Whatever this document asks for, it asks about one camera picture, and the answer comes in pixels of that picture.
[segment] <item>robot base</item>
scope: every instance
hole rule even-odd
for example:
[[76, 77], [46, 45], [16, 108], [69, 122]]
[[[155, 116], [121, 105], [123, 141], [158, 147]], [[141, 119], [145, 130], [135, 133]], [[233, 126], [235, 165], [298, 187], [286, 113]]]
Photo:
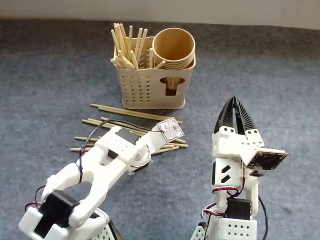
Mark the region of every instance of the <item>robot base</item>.
[[197, 226], [190, 240], [256, 240], [257, 221], [233, 219], [233, 218], [211, 218], [208, 229]]

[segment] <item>paper cup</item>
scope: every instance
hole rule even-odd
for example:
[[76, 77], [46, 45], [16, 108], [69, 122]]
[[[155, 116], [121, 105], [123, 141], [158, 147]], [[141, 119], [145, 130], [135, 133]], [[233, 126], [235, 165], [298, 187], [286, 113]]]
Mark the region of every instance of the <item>paper cup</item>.
[[186, 30], [167, 28], [154, 37], [152, 48], [157, 64], [164, 60], [164, 69], [179, 70], [186, 68], [194, 59], [196, 43]]

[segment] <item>gray carpet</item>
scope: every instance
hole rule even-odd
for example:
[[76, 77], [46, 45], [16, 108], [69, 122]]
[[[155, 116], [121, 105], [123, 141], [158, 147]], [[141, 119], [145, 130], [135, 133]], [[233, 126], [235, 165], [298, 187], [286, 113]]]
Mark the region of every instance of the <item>gray carpet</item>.
[[[101, 208], [127, 240], [188, 240], [211, 194], [211, 134], [221, 108], [236, 95], [266, 145], [290, 156], [260, 178], [270, 240], [319, 239], [320, 31], [261, 26], [126, 23], [149, 36], [182, 27], [196, 40], [197, 66], [187, 103], [174, 115], [190, 147], [157, 155], [147, 169], [124, 175]], [[75, 160], [92, 126], [84, 118], [155, 121], [99, 112], [122, 107], [111, 22], [0, 21], [0, 239], [27, 239], [17, 228], [24, 205], [46, 179]], [[89, 184], [69, 189], [83, 198]], [[258, 239], [264, 233], [260, 208]]]

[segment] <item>wire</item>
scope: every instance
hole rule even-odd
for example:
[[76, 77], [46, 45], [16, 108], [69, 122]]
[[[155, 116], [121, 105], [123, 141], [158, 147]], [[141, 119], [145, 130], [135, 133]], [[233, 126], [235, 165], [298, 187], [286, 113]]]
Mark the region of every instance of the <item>wire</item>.
[[262, 201], [261, 197], [258, 195], [258, 198], [259, 198], [259, 202], [262, 206], [262, 209], [263, 209], [263, 212], [264, 212], [264, 218], [265, 218], [265, 231], [264, 231], [264, 235], [263, 235], [263, 238], [262, 240], [266, 240], [267, 239], [267, 235], [268, 235], [268, 213], [267, 213], [267, 209], [266, 209], [266, 206], [264, 204], [264, 202]]
[[24, 206], [24, 211], [27, 211], [27, 207], [29, 207], [30, 205], [36, 205], [36, 204], [38, 204], [38, 205], [41, 206], [40, 203], [36, 203], [35, 201], [28, 202], [28, 203]]
[[91, 137], [95, 134], [95, 132], [101, 128], [103, 125], [105, 125], [106, 123], [123, 123], [123, 124], [128, 124], [128, 125], [131, 125], [135, 128], [138, 128], [138, 129], [141, 129], [141, 130], [145, 130], [145, 131], [149, 131], [149, 132], [163, 132], [162, 130], [152, 130], [152, 129], [148, 129], [146, 127], [143, 127], [143, 126], [138, 126], [138, 125], [135, 125], [133, 123], [130, 123], [130, 122], [127, 122], [127, 121], [122, 121], [122, 120], [115, 120], [115, 119], [108, 119], [108, 120], [104, 120], [103, 122], [101, 122], [98, 126], [96, 126], [96, 128], [90, 133], [90, 135], [88, 136], [88, 138], [85, 140], [82, 148], [81, 148], [81, 151], [79, 152], [79, 171], [80, 171], [80, 177], [79, 177], [79, 183], [82, 182], [82, 178], [83, 178], [83, 167], [82, 167], [82, 156], [84, 155], [84, 152], [85, 152], [85, 149], [88, 145], [88, 142], [90, 141]]
[[39, 206], [38, 206], [39, 203], [38, 203], [38, 201], [37, 201], [39, 191], [40, 191], [41, 189], [43, 189], [45, 186], [46, 186], [46, 185], [42, 185], [42, 186], [38, 187], [38, 189], [35, 191], [34, 204], [36, 205], [37, 208], [39, 207]]
[[206, 228], [205, 228], [203, 240], [206, 240], [207, 231], [208, 231], [208, 227], [209, 227], [209, 223], [210, 223], [210, 218], [211, 218], [211, 215], [209, 215], [208, 222], [206, 223]]

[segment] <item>cup rim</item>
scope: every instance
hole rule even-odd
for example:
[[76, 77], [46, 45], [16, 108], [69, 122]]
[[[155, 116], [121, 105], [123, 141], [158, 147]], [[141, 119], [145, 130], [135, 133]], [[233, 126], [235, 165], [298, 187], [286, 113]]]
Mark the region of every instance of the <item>cup rim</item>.
[[[192, 42], [193, 42], [192, 51], [187, 56], [185, 56], [184, 58], [181, 58], [181, 59], [178, 59], [178, 60], [169, 60], [169, 59], [166, 59], [164, 57], [161, 57], [155, 50], [155, 39], [158, 37], [158, 35], [161, 34], [164, 31], [168, 31], [168, 30], [171, 30], [171, 29], [181, 30], [181, 31], [187, 33], [192, 39]], [[194, 37], [192, 36], [192, 34], [190, 32], [188, 32], [187, 30], [184, 30], [184, 29], [179, 28], [179, 27], [170, 27], [170, 28], [166, 28], [166, 29], [161, 30], [160, 32], [158, 32], [155, 35], [155, 37], [152, 40], [152, 49], [153, 49], [153, 54], [156, 55], [158, 58], [160, 58], [162, 60], [165, 60], [165, 63], [167, 63], [167, 62], [168, 63], [179, 63], [179, 62], [184, 62], [186, 59], [190, 58], [190, 56], [194, 54], [195, 49], [196, 49], [196, 41], [195, 41]]]

